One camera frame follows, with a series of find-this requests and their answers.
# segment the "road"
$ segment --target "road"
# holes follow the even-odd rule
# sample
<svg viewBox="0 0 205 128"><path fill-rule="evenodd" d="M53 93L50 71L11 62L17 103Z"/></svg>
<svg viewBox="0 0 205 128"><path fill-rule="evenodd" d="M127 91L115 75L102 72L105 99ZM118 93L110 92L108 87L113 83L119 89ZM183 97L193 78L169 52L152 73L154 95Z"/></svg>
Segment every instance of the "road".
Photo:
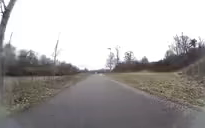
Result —
<svg viewBox="0 0 205 128"><path fill-rule="evenodd" d="M195 113L92 75L0 128L205 128L205 115Z"/></svg>

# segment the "overcast sky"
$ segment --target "overcast sky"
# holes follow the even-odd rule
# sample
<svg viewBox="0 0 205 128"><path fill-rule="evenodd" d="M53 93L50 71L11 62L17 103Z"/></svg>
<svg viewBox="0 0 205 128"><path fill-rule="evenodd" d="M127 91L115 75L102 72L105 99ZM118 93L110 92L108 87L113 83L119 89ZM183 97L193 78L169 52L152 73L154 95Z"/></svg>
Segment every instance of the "overcast sky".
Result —
<svg viewBox="0 0 205 128"><path fill-rule="evenodd" d="M116 45L155 61L176 34L205 39L205 0L17 0L11 32L17 49L50 57L61 32L59 60L80 68L104 68Z"/></svg>

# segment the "tree trunk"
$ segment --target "tree trunk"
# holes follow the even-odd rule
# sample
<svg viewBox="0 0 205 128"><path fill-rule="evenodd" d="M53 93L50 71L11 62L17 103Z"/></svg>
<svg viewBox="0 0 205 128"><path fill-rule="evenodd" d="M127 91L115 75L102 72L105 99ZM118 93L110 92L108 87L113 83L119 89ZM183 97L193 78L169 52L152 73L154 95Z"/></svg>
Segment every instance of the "tree trunk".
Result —
<svg viewBox="0 0 205 128"><path fill-rule="evenodd" d="M2 19L0 22L0 92L3 92L3 72L2 72L2 50L3 50L3 40L5 36L6 26L9 21L10 14L16 3L16 0L10 0L8 6L2 12Z"/></svg>

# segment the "tree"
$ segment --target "tree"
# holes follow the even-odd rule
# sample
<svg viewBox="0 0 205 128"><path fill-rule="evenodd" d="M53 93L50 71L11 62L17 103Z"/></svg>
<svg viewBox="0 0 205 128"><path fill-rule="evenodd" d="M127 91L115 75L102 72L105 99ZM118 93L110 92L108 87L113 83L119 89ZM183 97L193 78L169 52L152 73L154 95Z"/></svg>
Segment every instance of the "tree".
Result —
<svg viewBox="0 0 205 128"><path fill-rule="evenodd" d="M3 50L3 40L5 36L6 26L10 18L10 14L16 0L10 0L8 4L5 4L4 0L0 0L0 13L2 14L0 22L0 92L3 93L3 72L2 72L2 50Z"/></svg>
<svg viewBox="0 0 205 128"><path fill-rule="evenodd" d="M110 69L110 71L112 70L112 68L115 66L115 57L114 57L114 53L110 52L108 58L107 58L107 64L106 67L108 67Z"/></svg>
<svg viewBox="0 0 205 128"><path fill-rule="evenodd" d="M197 45L196 42L197 42L196 39L192 39L191 42L190 42L190 46L193 47L193 48L195 48L196 45Z"/></svg>
<svg viewBox="0 0 205 128"><path fill-rule="evenodd" d="M119 46L116 46L115 50L116 50L116 65L119 63L120 58L119 58Z"/></svg>
<svg viewBox="0 0 205 128"><path fill-rule="evenodd" d="M174 37L174 43L170 46L176 55L186 54L190 49L190 38L182 33Z"/></svg>
<svg viewBox="0 0 205 128"><path fill-rule="evenodd" d="M141 61L140 61L142 64L148 64L149 63L149 60L147 59L146 56L144 56Z"/></svg>
<svg viewBox="0 0 205 128"><path fill-rule="evenodd" d="M169 58L169 57L171 57L171 56L174 56L174 55L175 55L174 52L173 52L171 49L169 49L169 50L167 50L166 53L165 53L165 59L166 59L166 58Z"/></svg>
<svg viewBox="0 0 205 128"><path fill-rule="evenodd" d="M134 53L132 51L125 52L124 60L126 63L131 63L135 59Z"/></svg>
<svg viewBox="0 0 205 128"><path fill-rule="evenodd" d="M47 56L42 55L42 56L40 57L39 63L40 63L41 65L52 65L54 62L53 62L53 60L51 60L50 58L47 58Z"/></svg>

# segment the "dry grass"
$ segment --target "dry grass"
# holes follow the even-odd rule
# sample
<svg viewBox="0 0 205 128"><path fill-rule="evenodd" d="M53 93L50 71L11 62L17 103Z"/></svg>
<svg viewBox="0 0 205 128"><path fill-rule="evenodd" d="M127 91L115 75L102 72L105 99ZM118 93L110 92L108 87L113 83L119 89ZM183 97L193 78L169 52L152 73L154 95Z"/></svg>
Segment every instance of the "dry grass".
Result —
<svg viewBox="0 0 205 128"><path fill-rule="evenodd" d="M197 99L205 96L205 88L188 81L178 73L117 73L108 76L137 89L172 101L203 106Z"/></svg>
<svg viewBox="0 0 205 128"><path fill-rule="evenodd" d="M61 89L75 84L86 76L86 74L79 74L14 81L13 85L7 87L4 99L9 111L21 111L56 95Z"/></svg>

